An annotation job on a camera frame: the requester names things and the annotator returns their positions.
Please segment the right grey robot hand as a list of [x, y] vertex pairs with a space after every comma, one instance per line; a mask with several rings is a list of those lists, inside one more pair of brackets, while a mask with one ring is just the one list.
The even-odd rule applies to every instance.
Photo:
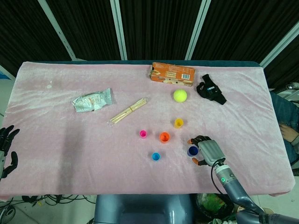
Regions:
[[198, 166], [208, 165], [215, 167], [217, 164], [223, 163], [226, 159], [217, 142], [208, 136], [198, 135], [195, 138], [189, 139], [188, 144], [195, 145], [203, 157], [201, 161], [195, 158], [192, 159]]

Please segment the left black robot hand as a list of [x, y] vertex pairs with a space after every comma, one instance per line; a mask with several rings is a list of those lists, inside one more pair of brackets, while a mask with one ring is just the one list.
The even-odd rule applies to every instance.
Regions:
[[19, 131], [20, 129], [14, 130], [14, 125], [0, 129], [0, 179], [7, 178], [7, 176], [18, 166], [18, 155], [15, 151], [12, 151], [11, 163], [8, 167], [4, 167], [12, 141]]

